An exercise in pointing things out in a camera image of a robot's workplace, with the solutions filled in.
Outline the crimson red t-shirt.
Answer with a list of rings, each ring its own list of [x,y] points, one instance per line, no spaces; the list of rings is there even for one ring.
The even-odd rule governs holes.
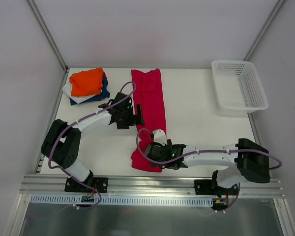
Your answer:
[[[149,72],[131,70],[132,81],[136,84],[133,94],[135,111],[136,105],[141,106],[144,125],[137,125],[137,131],[146,128],[149,131],[162,129],[167,133],[166,114],[163,98],[163,88],[161,72],[159,69]],[[142,131],[139,135],[139,147],[145,151],[152,139],[147,131]],[[151,164],[136,149],[131,155],[131,167],[140,171],[161,173],[162,169],[158,166],[152,167]]]

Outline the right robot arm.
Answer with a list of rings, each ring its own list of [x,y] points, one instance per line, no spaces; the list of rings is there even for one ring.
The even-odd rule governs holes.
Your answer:
[[[268,151],[253,141],[241,138],[238,143],[209,149],[184,144],[172,144],[171,140],[161,144],[150,143],[144,157],[152,167],[179,170],[195,166],[221,166],[211,179],[196,180],[198,195],[223,195],[238,193],[238,184],[243,181],[253,183],[270,182]]]

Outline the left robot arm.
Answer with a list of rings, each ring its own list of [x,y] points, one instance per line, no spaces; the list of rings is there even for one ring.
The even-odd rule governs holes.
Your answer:
[[[118,92],[114,99],[99,105],[94,113],[72,123],[56,119],[49,128],[40,152],[49,159],[51,169],[62,169],[74,178],[81,191],[87,192],[93,186],[93,172],[78,160],[81,139],[97,128],[113,123],[117,129],[143,125],[141,105],[133,105],[131,96]]]

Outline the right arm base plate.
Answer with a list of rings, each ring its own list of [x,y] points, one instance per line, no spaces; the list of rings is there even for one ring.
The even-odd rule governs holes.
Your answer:
[[[235,196],[238,193],[238,185],[235,184],[231,188],[224,188],[217,185],[216,182],[210,179],[194,180],[194,189],[196,195],[215,195],[222,197],[226,195]]]

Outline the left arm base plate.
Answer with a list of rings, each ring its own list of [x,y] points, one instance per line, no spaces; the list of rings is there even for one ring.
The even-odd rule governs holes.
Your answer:
[[[70,177],[66,179],[64,191],[68,193],[91,193],[93,189],[96,189],[99,193],[107,193],[108,180],[106,177],[91,177],[81,185]]]

